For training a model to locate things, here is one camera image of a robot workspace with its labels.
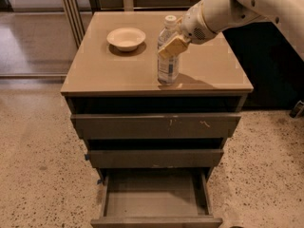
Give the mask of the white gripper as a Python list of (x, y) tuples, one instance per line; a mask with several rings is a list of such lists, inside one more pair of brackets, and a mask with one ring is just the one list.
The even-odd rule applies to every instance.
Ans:
[(182, 17), (176, 21), (174, 35), (158, 50), (158, 55), (163, 59), (179, 56), (188, 49), (189, 44), (202, 45), (216, 37), (210, 30), (203, 17), (203, 0), (192, 6)]

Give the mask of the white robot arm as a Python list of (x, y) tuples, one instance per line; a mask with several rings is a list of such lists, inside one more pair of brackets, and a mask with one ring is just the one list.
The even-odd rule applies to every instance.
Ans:
[(219, 33), (261, 20), (273, 23), (304, 60), (304, 0), (201, 0), (180, 19), (178, 30), (158, 51), (177, 56)]

